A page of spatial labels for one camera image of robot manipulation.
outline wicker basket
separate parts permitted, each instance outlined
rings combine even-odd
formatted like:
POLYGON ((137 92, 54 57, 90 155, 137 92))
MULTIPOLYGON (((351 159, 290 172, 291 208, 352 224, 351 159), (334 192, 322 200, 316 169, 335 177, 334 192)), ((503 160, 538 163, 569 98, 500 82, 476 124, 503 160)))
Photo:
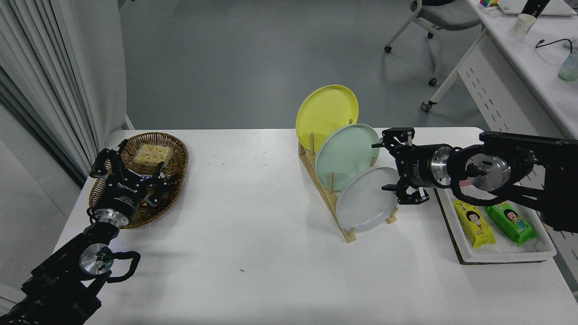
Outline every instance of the wicker basket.
MULTIPOLYGON (((184 177, 187 173, 187 147, 181 142, 181 140, 175 138, 174 136, 159 132, 143 133, 128 139, 127 146, 121 154, 124 164, 128 169, 131 169, 141 175, 151 175, 154 173, 155 167, 137 164, 133 161, 133 157, 137 150, 139 150, 141 143, 171 147, 173 149, 173 156, 171 160, 169 160, 169 163, 162 169, 167 183, 167 190, 156 206, 149 206, 144 201, 141 202, 140 208, 136 212, 135 220, 129 225, 120 227, 121 229, 137 228, 155 221, 164 215, 179 197, 181 188, 183 186, 184 177)), ((108 161, 106 162, 106 168, 110 173, 110 163, 108 161)), ((91 208, 96 204, 104 188, 105 181, 98 179, 92 187, 90 197, 88 199, 88 205, 91 208)), ((152 194, 153 189, 149 188, 147 189, 147 192, 152 194)))

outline desk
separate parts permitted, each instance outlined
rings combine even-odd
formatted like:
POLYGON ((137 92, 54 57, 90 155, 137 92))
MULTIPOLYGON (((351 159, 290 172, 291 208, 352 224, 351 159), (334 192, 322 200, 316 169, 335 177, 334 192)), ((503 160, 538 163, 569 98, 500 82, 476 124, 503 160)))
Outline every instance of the desk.
POLYGON ((540 16, 515 40, 509 32, 516 16, 490 17, 479 1, 468 2, 485 31, 431 101, 439 102, 459 75, 492 130, 578 139, 578 82, 558 78, 569 50, 562 43, 534 48, 541 39, 578 36, 578 17, 540 16))
MULTIPOLYGON (((140 131, 117 131, 113 147, 140 131)), ((302 166, 295 130, 171 130, 188 147, 162 218, 122 230, 136 274, 107 284, 87 324, 575 324, 552 259, 460 265, 436 200, 346 243, 302 166)), ((416 144, 478 143, 477 128, 416 128, 416 144)), ((394 166, 385 150, 376 165, 394 166)), ((84 185, 57 247, 88 226, 84 185)), ((113 274, 124 273, 118 261, 113 274)))

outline white table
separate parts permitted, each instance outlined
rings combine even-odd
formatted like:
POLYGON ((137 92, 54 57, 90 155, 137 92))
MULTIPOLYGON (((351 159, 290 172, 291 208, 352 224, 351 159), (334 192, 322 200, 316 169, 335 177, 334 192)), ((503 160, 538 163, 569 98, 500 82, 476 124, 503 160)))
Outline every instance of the white table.
MULTIPOLYGON (((115 132, 107 146, 141 132, 115 132)), ((142 259, 131 279, 105 285, 87 324, 576 324, 552 259, 460 265, 435 199, 346 243, 299 160, 295 130, 166 132, 190 153, 181 196, 112 241, 142 259)), ((416 128, 414 142, 467 146, 479 132, 416 128)), ((394 160, 382 150, 377 165, 394 160)), ((88 226, 93 182, 57 247, 88 226)), ((126 267, 115 263, 113 275, 126 267)))
POLYGON ((578 17, 540 16, 516 40, 509 35, 516 16, 490 17, 478 0, 468 2, 486 30, 431 101, 439 102, 459 75, 492 130, 578 139, 578 82, 558 78, 569 50, 562 42, 535 49, 541 39, 577 37, 578 17))

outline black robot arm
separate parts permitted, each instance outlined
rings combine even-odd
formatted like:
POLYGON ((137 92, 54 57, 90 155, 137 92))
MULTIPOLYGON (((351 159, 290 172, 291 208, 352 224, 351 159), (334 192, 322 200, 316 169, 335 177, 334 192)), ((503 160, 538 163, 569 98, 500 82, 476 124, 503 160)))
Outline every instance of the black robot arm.
POLYGON ((26 297, 4 316, 0 324, 83 324, 98 308, 97 294, 105 283, 129 279, 140 261, 137 252, 112 252, 110 241, 119 227, 132 223, 141 201, 154 206, 165 191, 166 183, 159 163, 154 175, 139 175, 126 169, 118 150, 104 149, 95 160, 90 176, 106 182, 102 194, 87 213, 91 225, 32 270, 32 277, 22 286, 26 297), (106 168, 110 162, 110 173, 106 168), (154 187, 148 195, 146 188, 154 187), (112 277, 110 267, 115 260, 131 260, 129 270, 112 277), (82 281, 92 280, 85 286, 82 281))
POLYGON ((578 231, 578 218, 565 203, 576 199, 578 191, 578 141, 541 136, 482 132, 483 145, 466 148, 445 143, 417 146, 412 143, 413 128, 390 128, 382 132, 380 143, 395 158, 400 180, 383 190, 393 191, 400 204, 420 204, 429 196, 420 195, 422 187, 450 187, 459 200, 489 206, 506 200, 542 212, 541 219, 555 230, 578 231), (535 165, 544 166, 542 189, 517 185, 535 165), (484 200, 464 194, 460 181, 496 197, 484 200), (408 194, 407 189, 417 189, 408 194))

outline yellow plate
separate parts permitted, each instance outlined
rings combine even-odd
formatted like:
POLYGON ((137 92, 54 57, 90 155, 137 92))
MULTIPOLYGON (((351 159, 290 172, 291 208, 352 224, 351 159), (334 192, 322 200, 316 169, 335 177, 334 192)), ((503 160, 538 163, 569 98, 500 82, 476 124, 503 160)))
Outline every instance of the yellow plate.
POLYGON ((314 150, 338 128, 357 123, 359 103, 353 92, 338 84, 325 86, 305 98, 295 122, 295 131, 301 145, 311 150, 311 132, 315 133, 314 150))

